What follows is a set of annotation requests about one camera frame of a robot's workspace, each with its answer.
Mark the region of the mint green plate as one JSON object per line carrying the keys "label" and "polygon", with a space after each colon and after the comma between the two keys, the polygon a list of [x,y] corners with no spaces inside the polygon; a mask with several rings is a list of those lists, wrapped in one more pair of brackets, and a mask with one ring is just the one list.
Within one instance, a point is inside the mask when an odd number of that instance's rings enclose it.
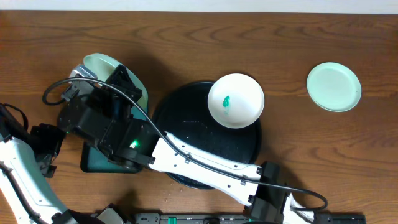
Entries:
{"label": "mint green plate", "polygon": [[362,94],[356,74],[335,62],[321,63],[309,72],[307,91],[316,105],[337,113],[353,109]]}
{"label": "mint green plate", "polygon": [[[116,59],[101,53],[94,53],[87,55],[83,59],[83,64],[86,68],[91,70],[99,80],[106,81],[106,79],[112,74],[115,68],[121,64]],[[142,91],[141,98],[137,101],[137,104],[147,113],[148,112],[148,92],[143,83],[133,74],[130,69],[127,68],[128,75],[138,89]]]}

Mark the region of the white plate with green stain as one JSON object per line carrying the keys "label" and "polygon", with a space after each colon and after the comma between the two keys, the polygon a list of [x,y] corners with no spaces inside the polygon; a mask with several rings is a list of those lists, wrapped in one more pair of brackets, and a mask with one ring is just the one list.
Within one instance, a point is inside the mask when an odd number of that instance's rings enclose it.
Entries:
{"label": "white plate with green stain", "polygon": [[232,73],[212,85],[207,105],[217,123],[226,128],[240,129],[259,119],[265,97],[255,79],[241,73]]}

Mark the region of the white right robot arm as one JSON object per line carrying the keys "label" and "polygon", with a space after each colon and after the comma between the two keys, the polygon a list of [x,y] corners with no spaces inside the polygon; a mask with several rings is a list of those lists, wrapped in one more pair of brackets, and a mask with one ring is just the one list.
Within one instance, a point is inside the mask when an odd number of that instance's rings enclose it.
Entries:
{"label": "white right robot arm", "polygon": [[149,167],[218,189],[248,209],[250,219],[315,223],[315,211],[299,205],[293,189],[277,183],[275,164],[243,164],[189,145],[149,118],[147,91],[125,66],[97,77],[83,65],[68,77],[58,126],[81,136],[108,161],[134,172]]}

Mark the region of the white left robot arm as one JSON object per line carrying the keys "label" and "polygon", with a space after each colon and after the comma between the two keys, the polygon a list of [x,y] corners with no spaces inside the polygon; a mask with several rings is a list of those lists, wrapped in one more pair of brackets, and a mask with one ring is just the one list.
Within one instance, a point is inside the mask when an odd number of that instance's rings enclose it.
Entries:
{"label": "white left robot arm", "polygon": [[28,131],[19,108],[1,104],[1,191],[18,223],[77,223],[47,182],[65,132],[49,124]]}

